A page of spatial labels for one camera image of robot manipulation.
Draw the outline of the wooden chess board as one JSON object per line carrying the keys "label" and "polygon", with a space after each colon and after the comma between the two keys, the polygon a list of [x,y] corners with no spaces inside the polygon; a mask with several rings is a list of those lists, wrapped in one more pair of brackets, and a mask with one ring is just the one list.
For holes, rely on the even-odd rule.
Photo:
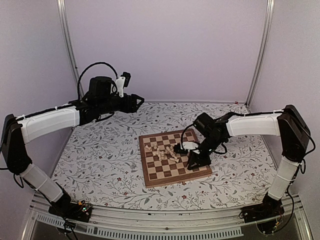
{"label": "wooden chess board", "polygon": [[174,153],[174,145],[181,142],[182,132],[177,130],[138,137],[146,188],[163,187],[212,175],[209,166],[188,170],[189,156]]}

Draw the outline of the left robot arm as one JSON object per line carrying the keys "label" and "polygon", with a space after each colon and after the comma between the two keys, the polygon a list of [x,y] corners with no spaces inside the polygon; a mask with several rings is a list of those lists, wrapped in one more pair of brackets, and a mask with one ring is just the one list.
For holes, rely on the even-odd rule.
{"label": "left robot arm", "polygon": [[107,120],[115,112],[137,112],[145,99],[124,92],[129,81],[126,72],[116,80],[97,76],[90,80],[87,93],[76,100],[29,115],[7,115],[0,144],[6,169],[43,194],[63,217],[70,217],[75,211],[70,196],[33,163],[27,145],[65,129]]}

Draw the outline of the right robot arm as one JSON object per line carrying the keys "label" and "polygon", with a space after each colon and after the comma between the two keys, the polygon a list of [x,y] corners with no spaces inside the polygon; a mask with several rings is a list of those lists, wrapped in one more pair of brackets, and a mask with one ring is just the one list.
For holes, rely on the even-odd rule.
{"label": "right robot arm", "polygon": [[269,218],[278,210],[278,203],[295,181],[305,157],[316,150],[309,127],[292,104],[269,112],[245,114],[230,111],[218,118],[204,112],[194,120],[192,126],[204,139],[199,144],[181,143],[181,149],[190,153],[187,164],[190,170],[210,165],[210,155],[219,146],[224,147],[232,137],[261,136],[264,141],[278,138],[281,158],[274,180],[263,199],[264,203],[258,208],[262,218]]}

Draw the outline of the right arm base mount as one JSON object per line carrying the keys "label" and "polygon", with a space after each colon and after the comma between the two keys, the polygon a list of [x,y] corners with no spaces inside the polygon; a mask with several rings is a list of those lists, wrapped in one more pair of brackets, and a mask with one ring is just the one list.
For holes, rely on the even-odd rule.
{"label": "right arm base mount", "polygon": [[265,195],[262,203],[242,207],[239,218],[245,223],[260,221],[283,215],[285,210],[281,200],[275,200]]}

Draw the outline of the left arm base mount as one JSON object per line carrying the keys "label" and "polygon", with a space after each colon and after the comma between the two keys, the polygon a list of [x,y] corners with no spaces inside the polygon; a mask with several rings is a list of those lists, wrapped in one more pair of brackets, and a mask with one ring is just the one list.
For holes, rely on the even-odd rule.
{"label": "left arm base mount", "polygon": [[92,210],[93,205],[84,200],[71,202],[69,199],[61,198],[57,202],[51,202],[48,212],[62,218],[88,223]]}

